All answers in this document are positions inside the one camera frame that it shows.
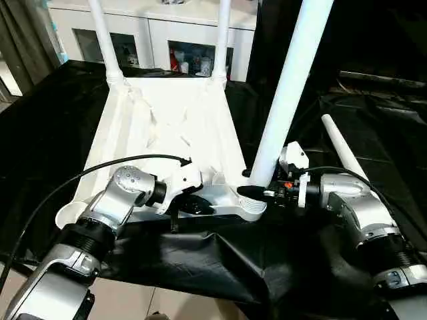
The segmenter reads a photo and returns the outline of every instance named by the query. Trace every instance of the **white plastic chair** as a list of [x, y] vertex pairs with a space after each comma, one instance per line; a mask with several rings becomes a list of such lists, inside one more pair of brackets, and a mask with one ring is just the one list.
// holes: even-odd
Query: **white plastic chair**
[[[234, 129], [224, 87], [231, 0], [221, 0], [218, 42], [210, 78], [125, 78], [103, 18], [99, 0], [88, 0], [95, 21], [110, 91], [85, 167], [148, 153], [166, 153], [193, 160], [203, 177], [197, 194], [213, 203], [216, 215], [236, 214], [258, 220], [266, 204], [240, 197], [240, 185], [267, 186], [282, 150], [333, 0], [304, 0], [282, 70], [278, 88], [258, 149], [251, 177]], [[132, 163], [163, 179], [179, 165], [147, 159]], [[105, 188], [117, 166], [81, 178], [73, 201], [62, 208], [75, 219]], [[137, 209], [130, 221], [156, 219], [149, 207]]]

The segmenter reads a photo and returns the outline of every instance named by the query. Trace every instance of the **table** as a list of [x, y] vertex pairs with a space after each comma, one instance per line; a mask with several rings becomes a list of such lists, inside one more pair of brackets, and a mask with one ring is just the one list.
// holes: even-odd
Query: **table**
[[[123, 73], [183, 76], [159, 69], [124, 68]], [[38, 202], [83, 169], [107, 92], [103, 65], [69, 61], [0, 114], [3, 258]], [[268, 103], [246, 83], [230, 81], [226, 95], [250, 167]], [[425, 112], [369, 97], [321, 97], [298, 109], [290, 131], [290, 141], [298, 139], [311, 165], [340, 165], [322, 128], [324, 112], [332, 115], [371, 181], [427, 230]], [[24, 238], [19, 262], [37, 264], [49, 250], [58, 235], [54, 216], [76, 187], [44, 206]], [[396, 220], [425, 251], [427, 244], [398, 211]], [[325, 211], [297, 215], [270, 207], [257, 223], [199, 217], [182, 219], [179, 230], [170, 233], [168, 221], [129, 224], [101, 276], [231, 299], [253, 319], [347, 319], [375, 300], [367, 274], [341, 256], [338, 233]]]

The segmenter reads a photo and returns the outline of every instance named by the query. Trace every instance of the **glass cabinet door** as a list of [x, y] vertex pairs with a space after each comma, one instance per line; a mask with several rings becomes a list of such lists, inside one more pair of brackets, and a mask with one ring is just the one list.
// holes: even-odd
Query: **glass cabinet door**
[[[85, 61], [103, 62], [101, 48], [94, 30], [73, 29]], [[110, 33], [117, 61], [121, 67], [139, 67], [133, 35]]]
[[[172, 71], [210, 77], [214, 69], [215, 46], [181, 41], [168, 41]], [[230, 78], [233, 48], [227, 49], [226, 70]]]

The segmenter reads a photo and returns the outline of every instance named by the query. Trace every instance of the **white cabinet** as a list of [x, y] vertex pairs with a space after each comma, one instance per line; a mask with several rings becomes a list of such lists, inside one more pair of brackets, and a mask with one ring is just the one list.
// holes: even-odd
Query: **white cabinet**
[[[181, 47], [185, 47], [185, 44], [189, 45], [187, 47], [191, 47], [192, 44], [214, 47], [217, 39], [217, 29], [210, 25], [196, 25], [150, 19], [149, 29], [151, 44], [153, 46], [154, 65], [155, 67], [165, 70], [170, 70], [171, 63], [169, 52], [170, 49], [176, 49], [176, 43], [182, 43], [183, 45]], [[231, 80], [246, 81], [253, 38], [254, 31], [252, 30], [229, 29], [228, 47], [231, 49], [229, 50], [231, 61], [228, 67], [231, 73]], [[206, 50], [203, 50], [200, 54], [201, 57], [209, 55], [210, 57], [208, 58], [211, 59], [213, 64], [214, 48], [210, 51], [212, 53], [209, 52], [209, 47], [207, 47]], [[186, 53], [191, 54], [191, 49], [188, 49]]]
[[[102, 60], [90, 12], [52, 8], [49, 12], [69, 59]], [[105, 20], [119, 64], [140, 68], [154, 66], [146, 18], [105, 14]]]
[[[220, 0], [100, 0], [120, 65], [170, 70], [170, 49], [214, 63]], [[102, 61], [87, 0], [50, 0], [49, 12], [69, 59]], [[257, 1], [232, 0], [228, 34], [231, 80], [245, 81], [256, 26]], [[192, 68], [190, 73], [197, 73]]]

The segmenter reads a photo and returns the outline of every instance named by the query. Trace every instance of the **bottle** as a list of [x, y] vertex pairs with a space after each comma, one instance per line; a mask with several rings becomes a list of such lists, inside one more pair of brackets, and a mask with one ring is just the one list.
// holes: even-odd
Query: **bottle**
[[171, 60], [171, 71], [179, 71], [179, 63], [173, 54], [173, 50], [169, 50], [169, 58]]

